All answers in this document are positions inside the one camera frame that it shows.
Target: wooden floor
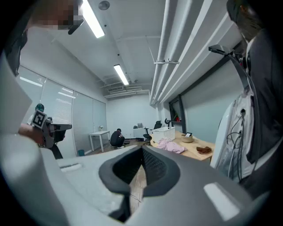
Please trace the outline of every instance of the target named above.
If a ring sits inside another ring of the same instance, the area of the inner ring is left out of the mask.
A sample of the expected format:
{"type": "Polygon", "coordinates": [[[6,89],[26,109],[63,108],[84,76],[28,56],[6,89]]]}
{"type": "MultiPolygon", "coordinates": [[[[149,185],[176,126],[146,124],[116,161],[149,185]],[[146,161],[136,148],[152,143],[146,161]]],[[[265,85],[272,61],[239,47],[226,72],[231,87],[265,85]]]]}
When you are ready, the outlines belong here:
{"type": "MultiPolygon", "coordinates": [[[[137,141],[136,139],[131,140],[129,144],[125,145],[125,147],[131,146],[131,145],[143,145],[144,141],[137,141]]],[[[115,151],[117,148],[114,148],[110,145],[110,143],[104,144],[103,145],[104,152],[108,151],[115,151]]],[[[101,154],[101,148],[96,149],[92,151],[91,153],[87,155],[92,155],[92,154],[101,154]]],[[[138,170],[137,174],[134,176],[133,180],[130,183],[131,187],[131,196],[130,196],[130,209],[131,213],[133,214],[140,202],[142,202],[142,192],[143,188],[146,187],[146,177],[145,177],[145,171],[143,167],[141,166],[140,169],[138,170]]]]}

